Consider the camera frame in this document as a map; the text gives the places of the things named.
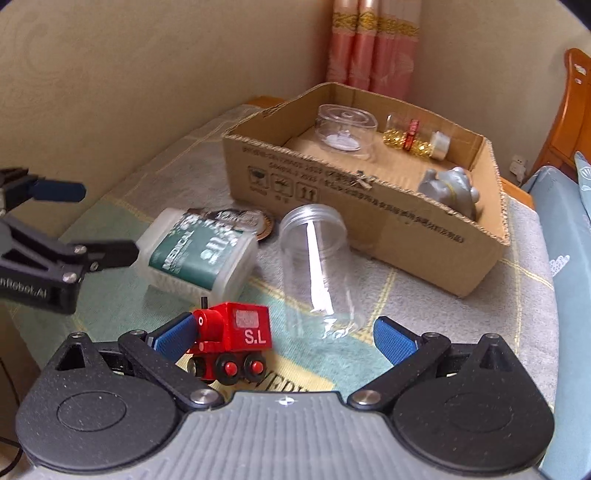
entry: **gold curtain trim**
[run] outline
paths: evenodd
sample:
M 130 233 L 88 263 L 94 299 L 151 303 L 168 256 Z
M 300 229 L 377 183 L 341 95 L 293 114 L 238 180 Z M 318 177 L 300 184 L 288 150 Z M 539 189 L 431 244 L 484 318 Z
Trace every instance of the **gold curtain trim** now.
M 378 29 L 378 16 L 373 12 L 363 12 L 359 16 L 360 30 L 376 31 Z
M 380 17 L 378 23 L 378 33 L 416 37 L 418 36 L 418 27 L 404 20 Z
M 357 15 L 333 13 L 333 28 L 342 28 L 354 32 L 357 30 Z
M 333 13 L 333 28 L 355 32 L 358 25 L 363 31 L 377 30 L 378 33 L 386 35 L 418 36 L 418 27 L 404 20 L 378 17 L 373 12 L 363 12 L 361 15 Z

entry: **blue pillow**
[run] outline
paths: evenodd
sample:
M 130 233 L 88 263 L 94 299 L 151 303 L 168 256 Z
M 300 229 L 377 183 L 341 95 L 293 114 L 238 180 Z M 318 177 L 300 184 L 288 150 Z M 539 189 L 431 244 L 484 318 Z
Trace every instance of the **blue pillow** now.
M 591 219 L 591 166 L 581 152 L 574 154 L 574 164 L 577 166 L 579 179 L 579 193 L 587 215 Z

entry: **pink curtain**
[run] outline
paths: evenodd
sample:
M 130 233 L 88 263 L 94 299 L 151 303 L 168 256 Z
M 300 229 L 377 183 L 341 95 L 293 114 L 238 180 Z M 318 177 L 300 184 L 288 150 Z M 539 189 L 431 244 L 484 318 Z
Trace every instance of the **pink curtain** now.
M 404 99 L 421 0 L 335 0 L 326 79 Z

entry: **blue gripper pad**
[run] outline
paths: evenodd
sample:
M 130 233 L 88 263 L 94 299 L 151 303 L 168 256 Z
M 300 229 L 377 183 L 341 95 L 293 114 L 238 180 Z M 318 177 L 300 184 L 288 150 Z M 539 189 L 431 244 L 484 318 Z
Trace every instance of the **blue gripper pad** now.
M 163 357 L 176 363 L 193 346 L 196 339 L 195 317 L 190 313 L 182 313 L 148 334 L 146 342 Z
M 374 323 L 374 343 L 390 363 L 397 365 L 418 350 L 420 337 L 401 327 L 403 333 L 387 317 L 380 317 Z

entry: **green label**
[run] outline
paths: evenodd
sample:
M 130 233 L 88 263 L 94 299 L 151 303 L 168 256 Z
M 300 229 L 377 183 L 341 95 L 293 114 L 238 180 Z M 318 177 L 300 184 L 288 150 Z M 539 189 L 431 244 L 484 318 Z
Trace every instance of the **green label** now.
M 185 213 L 150 257 L 150 267 L 211 290 L 242 235 L 231 226 Z

